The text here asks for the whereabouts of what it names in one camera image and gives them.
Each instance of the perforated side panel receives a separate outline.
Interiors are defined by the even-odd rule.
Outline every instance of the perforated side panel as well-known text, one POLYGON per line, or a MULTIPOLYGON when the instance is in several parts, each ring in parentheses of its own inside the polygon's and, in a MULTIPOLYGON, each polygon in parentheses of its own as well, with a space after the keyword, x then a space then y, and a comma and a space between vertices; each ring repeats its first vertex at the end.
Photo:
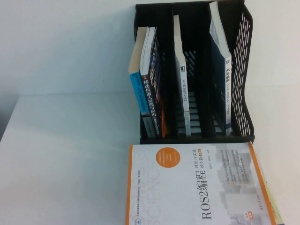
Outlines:
POLYGON ((247 17, 247 13, 244 12, 240 22, 239 33, 236 38, 234 55, 232 56, 232 110, 242 136, 254 134, 254 128, 244 96, 252 36, 252 22, 250 20, 247 17))
POLYGON ((185 51, 184 56, 187 64, 187 77, 192 77, 195 74, 196 51, 185 51))

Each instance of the white book cover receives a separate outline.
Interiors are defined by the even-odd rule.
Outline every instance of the white book cover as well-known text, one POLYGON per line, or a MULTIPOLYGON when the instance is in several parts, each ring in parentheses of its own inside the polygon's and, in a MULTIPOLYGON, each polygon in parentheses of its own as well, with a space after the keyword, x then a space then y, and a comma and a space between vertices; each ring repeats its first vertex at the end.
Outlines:
POLYGON ((214 67, 214 88, 216 93, 215 115, 226 135, 231 131, 231 53, 229 51, 218 2, 210 3, 212 38, 212 63, 214 67))
POLYGON ((175 43, 175 61, 176 76, 179 89, 181 107, 184 116, 186 136, 191 136, 191 121, 188 102, 188 77, 186 59, 182 51, 182 41, 180 33, 179 15, 174 16, 174 43, 175 43))
POLYGON ((276 225, 251 143, 133 145, 126 225, 276 225))

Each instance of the white book spine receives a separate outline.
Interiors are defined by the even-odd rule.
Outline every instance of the white book spine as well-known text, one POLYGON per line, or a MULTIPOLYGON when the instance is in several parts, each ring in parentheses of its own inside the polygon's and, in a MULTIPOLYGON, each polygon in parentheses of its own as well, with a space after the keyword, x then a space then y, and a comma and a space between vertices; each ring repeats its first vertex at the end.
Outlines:
POLYGON ((231 130, 231 56, 225 58, 225 105, 226 105, 226 135, 231 130))
POLYGON ((188 103, 188 79, 187 79, 187 66, 185 63, 179 64, 180 69, 180 81, 181 81, 181 93, 183 103, 183 116, 186 127, 186 135, 191 136, 191 119, 189 114, 189 103, 188 103))

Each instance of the table surface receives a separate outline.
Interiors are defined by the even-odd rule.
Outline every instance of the table surface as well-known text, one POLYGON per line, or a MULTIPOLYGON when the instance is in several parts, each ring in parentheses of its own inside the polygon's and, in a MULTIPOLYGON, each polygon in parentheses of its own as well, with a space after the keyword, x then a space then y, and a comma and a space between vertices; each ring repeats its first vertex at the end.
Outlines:
MULTIPOLYGON (((255 151, 288 225, 298 224, 300 88, 246 88, 255 151)), ((0 143, 0 224, 123 225, 134 93, 20 97, 0 143)))

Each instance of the black desk organizer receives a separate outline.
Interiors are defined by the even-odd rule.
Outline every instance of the black desk organizer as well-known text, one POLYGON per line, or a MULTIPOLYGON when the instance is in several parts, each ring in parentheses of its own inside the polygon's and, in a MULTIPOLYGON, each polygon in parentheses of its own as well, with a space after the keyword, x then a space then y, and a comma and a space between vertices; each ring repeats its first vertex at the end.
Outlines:
POLYGON ((188 3, 136 5, 135 38, 137 28, 157 27, 157 38, 163 52, 163 98, 165 119, 170 135, 164 139, 148 139, 141 118, 140 144, 171 143, 244 143, 254 141, 254 127, 246 106, 244 89, 252 36, 252 16, 244 0, 219 2, 219 13, 227 44, 232 54, 232 129, 230 136, 217 135, 209 99, 211 75, 210 57, 210 1, 188 3), (187 60, 188 90, 195 93, 201 135, 180 137, 176 121, 178 92, 175 68, 173 15, 180 15, 183 52, 187 60))

